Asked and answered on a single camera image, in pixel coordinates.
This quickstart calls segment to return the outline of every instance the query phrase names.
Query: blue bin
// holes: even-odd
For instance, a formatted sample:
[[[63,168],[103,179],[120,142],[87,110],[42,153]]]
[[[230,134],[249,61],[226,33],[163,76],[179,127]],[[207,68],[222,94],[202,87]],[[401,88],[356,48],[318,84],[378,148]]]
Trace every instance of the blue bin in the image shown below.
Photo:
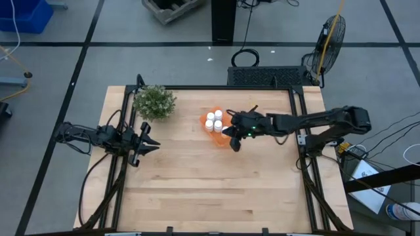
[[[13,0],[13,3],[19,33],[41,33],[53,15],[45,0]],[[0,30],[16,31],[10,0],[0,0]]]

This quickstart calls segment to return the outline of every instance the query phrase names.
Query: concrete floor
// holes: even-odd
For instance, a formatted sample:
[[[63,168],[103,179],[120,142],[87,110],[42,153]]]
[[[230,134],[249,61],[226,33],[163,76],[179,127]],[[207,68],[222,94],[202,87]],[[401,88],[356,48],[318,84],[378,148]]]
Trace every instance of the concrete floor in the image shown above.
[[[99,0],[67,0],[68,10],[56,9],[40,35],[22,34],[25,42],[84,42]],[[248,41],[315,42],[322,24],[334,15],[339,1],[300,0],[291,7],[284,0],[262,3],[254,10]],[[420,7],[416,0],[387,0],[402,36],[420,42]],[[162,26],[139,0],[104,0],[92,42],[206,42],[211,40],[210,2],[196,12]],[[249,11],[238,9],[235,41],[240,42]],[[341,14],[346,19],[347,43],[398,43],[379,0],[351,0]],[[14,33],[0,32],[0,45],[15,41]],[[253,47],[260,66],[295,66],[311,47]],[[225,85],[231,56],[238,47],[89,47],[66,113],[66,121],[95,126],[106,87],[135,82],[141,73],[146,84]],[[0,232],[14,235],[33,181],[41,164],[58,112],[74,73],[81,47],[20,47],[15,56],[34,74],[31,89],[9,100],[14,116],[0,132]],[[420,48],[409,48],[420,62]],[[252,57],[239,56],[247,66]],[[11,61],[0,62],[1,76],[22,76]],[[0,97],[15,88],[0,87]],[[373,130],[420,110],[420,87],[401,47],[345,47],[326,75],[322,91],[327,109],[362,106],[369,111]],[[411,118],[398,128],[416,121]],[[349,136],[357,143],[362,136]],[[364,145],[369,149],[380,139]],[[418,128],[374,160],[400,167],[407,165],[402,152],[420,142]],[[26,233],[70,230],[73,226],[81,182],[88,156],[57,145]],[[403,235],[377,221],[352,212],[356,231]]]

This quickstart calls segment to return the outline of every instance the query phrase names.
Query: orange plate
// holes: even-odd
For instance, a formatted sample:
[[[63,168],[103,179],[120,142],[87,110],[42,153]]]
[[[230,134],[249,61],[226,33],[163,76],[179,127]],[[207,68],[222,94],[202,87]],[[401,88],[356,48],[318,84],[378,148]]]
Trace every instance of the orange plate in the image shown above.
[[[219,147],[224,147],[224,146],[229,145],[230,137],[227,136],[226,138],[223,138],[221,132],[215,132],[215,131],[209,132],[205,128],[205,122],[207,121],[207,114],[209,112],[213,112],[214,113],[218,109],[221,110],[221,111],[223,111],[223,109],[221,107],[214,107],[214,108],[210,109],[206,114],[203,114],[202,116],[200,116],[199,117],[199,122],[201,123],[204,131],[206,133],[208,133],[210,135],[210,137],[212,137],[212,139],[216,142],[216,145],[218,145]],[[229,115],[229,114],[227,114],[226,111],[223,111],[222,124],[223,124],[224,127],[225,126],[228,126],[229,127],[231,125],[230,124],[230,120],[231,119],[232,119],[232,116]]]

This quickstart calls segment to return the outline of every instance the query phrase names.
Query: yellow cable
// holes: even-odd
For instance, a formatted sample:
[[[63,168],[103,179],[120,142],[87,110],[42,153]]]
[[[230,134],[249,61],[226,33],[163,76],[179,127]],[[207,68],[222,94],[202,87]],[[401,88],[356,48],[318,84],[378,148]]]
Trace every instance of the yellow cable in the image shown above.
[[[12,59],[14,62],[16,62],[16,64],[18,64],[18,66],[20,66],[24,71],[25,71],[25,73],[29,73],[29,70],[27,70],[23,65],[22,65],[22,63],[20,63],[15,57],[13,57],[12,55],[10,55],[10,54],[8,54],[7,53],[7,51],[6,51],[6,49],[5,48],[3,48],[2,46],[0,46],[0,49],[7,55],[7,57],[9,57],[10,59]],[[0,102],[2,102],[2,101],[4,101],[4,100],[7,100],[7,99],[10,99],[10,98],[14,98],[15,96],[18,96],[18,95],[20,95],[20,94],[22,94],[22,93],[24,93],[24,92],[26,92],[28,89],[29,89],[29,87],[30,87],[30,85],[31,85],[31,80],[30,80],[30,78],[27,78],[27,80],[28,80],[28,84],[26,85],[26,87],[24,88],[24,89],[22,89],[22,90],[20,90],[20,91],[18,91],[18,92],[15,92],[14,94],[12,94],[12,95],[9,95],[9,96],[7,96],[7,97],[4,97],[4,98],[2,98],[2,99],[0,99]]]
[[[335,29],[335,23],[337,23],[337,19],[339,18],[340,12],[343,9],[343,5],[344,5],[344,0],[341,0],[339,11],[335,15],[335,18],[334,18],[334,21],[333,21],[333,25],[331,27],[331,30],[329,31],[328,36],[327,36],[327,41],[325,41],[324,49],[322,50],[320,66],[318,67],[317,72],[316,72],[316,82],[318,82],[318,78],[320,76],[321,67],[322,67],[322,64],[324,62],[324,56],[326,55],[326,50],[327,50],[329,38],[331,38],[331,36],[333,35],[334,29]]]

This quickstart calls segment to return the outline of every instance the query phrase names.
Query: black pole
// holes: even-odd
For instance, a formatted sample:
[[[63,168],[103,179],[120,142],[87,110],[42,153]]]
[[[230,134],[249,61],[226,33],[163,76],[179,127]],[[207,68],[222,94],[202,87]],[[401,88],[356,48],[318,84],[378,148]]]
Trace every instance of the black pole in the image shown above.
[[[382,187],[418,179],[420,179],[420,167],[417,165],[408,165],[406,167],[400,167],[394,170],[388,170],[371,176],[366,176],[358,180],[366,183],[370,187]],[[344,183],[344,189],[346,193],[352,193],[369,188],[356,180],[352,180]]]

